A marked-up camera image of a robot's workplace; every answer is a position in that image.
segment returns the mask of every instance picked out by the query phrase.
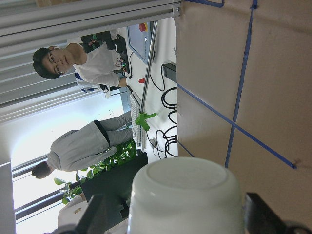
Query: black hair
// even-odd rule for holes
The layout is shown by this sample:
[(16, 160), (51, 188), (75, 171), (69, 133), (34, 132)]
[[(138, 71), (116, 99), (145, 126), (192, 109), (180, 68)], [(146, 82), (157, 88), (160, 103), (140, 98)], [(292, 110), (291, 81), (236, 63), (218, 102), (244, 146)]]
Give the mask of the black hair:
[(56, 79), (59, 78), (60, 74), (51, 73), (42, 65), (42, 59), (49, 51), (47, 48), (38, 49), (33, 55), (33, 66), (39, 76), (46, 79)]
[(49, 168), (47, 162), (45, 161), (37, 164), (33, 168), (31, 175), (35, 176), (37, 179), (42, 179), (50, 175), (51, 172), (52, 172), (51, 169)]

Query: white keyboard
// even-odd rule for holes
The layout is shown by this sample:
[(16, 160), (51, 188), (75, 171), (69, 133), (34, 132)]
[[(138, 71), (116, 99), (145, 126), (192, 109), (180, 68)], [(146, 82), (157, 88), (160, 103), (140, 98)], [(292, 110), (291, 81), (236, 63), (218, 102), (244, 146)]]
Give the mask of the white keyboard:
[(142, 127), (141, 125), (137, 125), (135, 120), (139, 116), (140, 113), (140, 99), (135, 92), (130, 94), (130, 105), (131, 105), (131, 121), (132, 121), (132, 135), (133, 140), (136, 143), (137, 147), (140, 147), (142, 144)]

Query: screw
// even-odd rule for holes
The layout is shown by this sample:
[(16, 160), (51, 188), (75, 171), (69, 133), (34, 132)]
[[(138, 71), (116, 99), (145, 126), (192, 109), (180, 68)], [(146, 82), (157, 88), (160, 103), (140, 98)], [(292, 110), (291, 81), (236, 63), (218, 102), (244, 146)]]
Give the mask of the screw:
[(296, 228), (293, 231), (294, 234), (308, 234), (308, 232), (302, 228)]

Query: green plant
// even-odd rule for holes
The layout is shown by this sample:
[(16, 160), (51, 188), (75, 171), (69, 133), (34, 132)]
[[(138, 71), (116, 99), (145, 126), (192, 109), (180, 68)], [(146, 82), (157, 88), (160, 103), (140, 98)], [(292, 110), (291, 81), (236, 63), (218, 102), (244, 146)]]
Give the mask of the green plant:
[[(92, 179), (93, 177), (97, 176), (98, 173), (102, 171), (109, 171), (113, 167), (122, 165), (130, 160), (132, 160), (137, 155), (137, 146), (133, 139), (119, 144), (116, 146), (117, 151), (111, 157), (96, 163), (89, 168), (82, 169), (76, 171), (76, 181), (80, 181), (79, 185), (72, 188), (72, 182), (66, 182), (65, 180), (54, 178), (54, 182), (57, 185), (64, 184), (64, 189), (60, 191), (64, 193), (62, 202), (67, 204), (71, 198), (74, 198), (76, 195), (82, 193), (82, 189), (80, 184), (84, 183), (86, 180)], [(80, 175), (81, 172), (87, 172), (86, 176)]]

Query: white cylindrical object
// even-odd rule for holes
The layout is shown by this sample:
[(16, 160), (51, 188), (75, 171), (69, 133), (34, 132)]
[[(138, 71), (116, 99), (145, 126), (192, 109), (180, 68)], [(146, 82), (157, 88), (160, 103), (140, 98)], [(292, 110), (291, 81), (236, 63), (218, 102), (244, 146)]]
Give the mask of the white cylindrical object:
[(238, 181), (219, 164), (170, 158), (134, 178), (128, 234), (242, 234), (243, 227)]

